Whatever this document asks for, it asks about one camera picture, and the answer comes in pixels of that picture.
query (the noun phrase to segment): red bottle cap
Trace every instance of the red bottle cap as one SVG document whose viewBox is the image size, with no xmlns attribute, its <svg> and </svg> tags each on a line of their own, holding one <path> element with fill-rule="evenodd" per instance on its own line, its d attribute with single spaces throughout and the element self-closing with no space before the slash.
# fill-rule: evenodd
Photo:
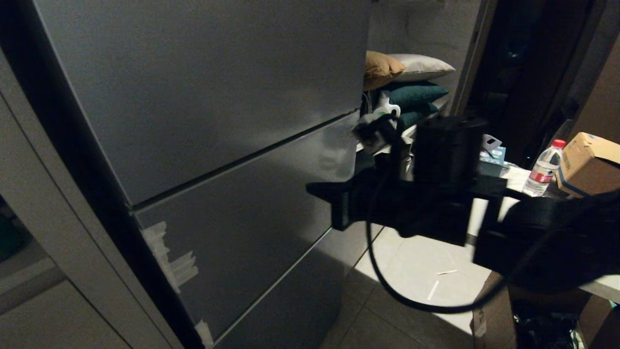
<svg viewBox="0 0 620 349">
<path fill-rule="evenodd" d="M 561 139 L 555 139 L 553 141 L 553 143 L 551 143 L 552 147 L 556 147 L 556 148 L 560 148 L 560 149 L 564 149 L 565 145 L 566 145 L 566 142 L 561 140 Z"/>
</svg>

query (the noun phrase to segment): water bottle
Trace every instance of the water bottle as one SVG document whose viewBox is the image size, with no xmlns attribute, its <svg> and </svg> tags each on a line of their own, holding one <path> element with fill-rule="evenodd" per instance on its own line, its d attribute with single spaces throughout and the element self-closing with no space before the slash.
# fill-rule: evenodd
<svg viewBox="0 0 620 349">
<path fill-rule="evenodd" d="M 551 147 L 540 154 L 532 172 L 529 173 L 525 186 L 523 186 L 525 194 L 529 196 L 542 196 L 544 194 L 557 168 L 560 167 L 562 149 L 565 145 L 565 141 L 556 139 L 551 143 Z"/>
</svg>

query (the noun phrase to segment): teal pillow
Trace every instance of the teal pillow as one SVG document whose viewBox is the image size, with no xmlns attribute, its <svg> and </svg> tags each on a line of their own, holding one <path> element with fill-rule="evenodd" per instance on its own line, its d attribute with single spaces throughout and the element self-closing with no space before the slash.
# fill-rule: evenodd
<svg viewBox="0 0 620 349">
<path fill-rule="evenodd" d="M 407 112 L 401 113 L 402 123 L 405 124 L 405 128 L 409 128 L 415 125 L 418 121 L 425 117 L 438 112 L 439 109 L 432 103 L 420 104 L 409 109 Z"/>
<path fill-rule="evenodd" d="M 409 111 L 415 106 L 436 101 L 449 92 L 447 89 L 428 81 L 392 83 L 384 89 L 390 91 L 389 102 L 400 106 L 402 111 Z"/>
</svg>

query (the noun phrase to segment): tiled floor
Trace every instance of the tiled floor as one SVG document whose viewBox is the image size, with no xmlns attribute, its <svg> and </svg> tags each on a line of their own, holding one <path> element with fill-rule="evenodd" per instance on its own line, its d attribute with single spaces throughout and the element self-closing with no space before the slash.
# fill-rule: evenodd
<svg viewBox="0 0 620 349">
<path fill-rule="evenodd" d="M 471 247 L 425 237 L 403 239 L 389 228 L 381 232 L 373 246 L 388 282 L 401 294 L 420 302 L 470 303 L 490 273 L 470 262 Z M 436 315 L 398 303 L 378 284 L 366 252 L 347 276 L 340 317 L 320 348 L 472 348 L 471 317 L 471 313 Z"/>
</svg>

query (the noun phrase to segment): pillow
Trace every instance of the pillow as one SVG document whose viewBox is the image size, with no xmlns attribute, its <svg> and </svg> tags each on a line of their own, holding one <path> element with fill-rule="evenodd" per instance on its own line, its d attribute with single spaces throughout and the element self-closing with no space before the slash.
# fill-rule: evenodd
<svg viewBox="0 0 620 349">
<path fill-rule="evenodd" d="M 419 120 L 438 112 L 439 109 L 432 103 L 420 104 L 410 109 L 408 112 L 401 114 L 401 120 L 405 124 L 405 128 L 415 125 Z"/>
<path fill-rule="evenodd" d="M 423 55 L 389 55 L 399 60 L 405 67 L 394 81 L 422 81 L 439 78 L 454 71 L 454 68 L 442 60 Z"/>
<path fill-rule="evenodd" d="M 366 51 L 364 91 L 380 88 L 396 78 L 405 66 L 380 52 Z"/>
<path fill-rule="evenodd" d="M 385 89 L 390 91 L 389 102 L 398 104 L 403 112 L 407 112 L 420 104 L 436 101 L 449 93 L 447 89 L 428 81 L 391 83 Z"/>
</svg>

